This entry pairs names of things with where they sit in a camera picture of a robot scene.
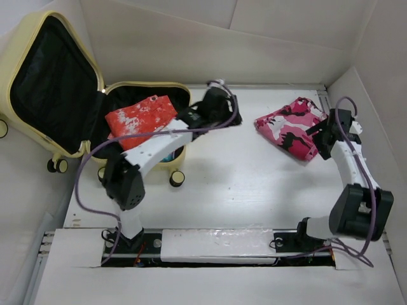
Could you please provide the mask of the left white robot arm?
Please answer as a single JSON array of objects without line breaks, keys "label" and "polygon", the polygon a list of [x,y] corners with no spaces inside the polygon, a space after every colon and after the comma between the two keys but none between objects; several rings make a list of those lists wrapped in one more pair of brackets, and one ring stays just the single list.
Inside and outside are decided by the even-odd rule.
[{"label": "left white robot arm", "polygon": [[182,110],[143,144],[107,161],[102,185],[118,205],[121,228],[118,244],[128,252],[142,245],[144,229],[139,215],[145,196],[144,178],[154,166],[176,149],[189,144],[211,129],[242,123],[237,96],[226,88],[208,87],[203,100]]}]

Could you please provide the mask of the pink camouflage cloth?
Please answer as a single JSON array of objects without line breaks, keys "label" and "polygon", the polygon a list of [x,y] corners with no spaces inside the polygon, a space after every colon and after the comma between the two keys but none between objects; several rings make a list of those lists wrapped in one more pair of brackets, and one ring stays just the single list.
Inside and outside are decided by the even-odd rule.
[{"label": "pink camouflage cloth", "polygon": [[317,148],[307,130],[327,118],[309,98],[298,97],[284,107],[254,120],[260,135],[300,161],[310,161]]}]

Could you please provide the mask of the orange white tie-dye cloth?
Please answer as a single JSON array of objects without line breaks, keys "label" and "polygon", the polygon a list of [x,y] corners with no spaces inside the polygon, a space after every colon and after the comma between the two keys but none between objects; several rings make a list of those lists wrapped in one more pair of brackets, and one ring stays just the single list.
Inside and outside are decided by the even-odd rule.
[{"label": "orange white tie-dye cloth", "polygon": [[111,132],[107,138],[160,131],[176,115],[177,111],[167,95],[153,95],[137,104],[108,113],[105,119]]}]

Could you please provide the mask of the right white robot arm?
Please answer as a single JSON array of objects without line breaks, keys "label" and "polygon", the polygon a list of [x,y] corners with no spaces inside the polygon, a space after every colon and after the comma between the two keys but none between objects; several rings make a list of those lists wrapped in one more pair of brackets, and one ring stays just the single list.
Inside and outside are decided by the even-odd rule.
[{"label": "right white robot arm", "polygon": [[361,126],[349,110],[331,109],[327,119],[307,130],[324,160],[333,159],[343,191],[328,216],[306,217],[297,226],[295,245],[309,250],[317,240],[347,236],[377,241],[394,202],[370,174],[362,155]]}]

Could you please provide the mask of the lotion bottle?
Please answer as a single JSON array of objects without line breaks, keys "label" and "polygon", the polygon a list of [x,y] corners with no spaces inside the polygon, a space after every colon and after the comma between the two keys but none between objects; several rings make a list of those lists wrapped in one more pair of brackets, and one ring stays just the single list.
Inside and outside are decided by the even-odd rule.
[{"label": "lotion bottle", "polygon": [[168,162],[171,162],[171,161],[173,161],[175,158],[176,158],[176,152],[175,152],[175,151],[172,151],[170,154],[168,154],[166,157],[164,157],[164,158],[161,160],[161,163],[168,163]]}]

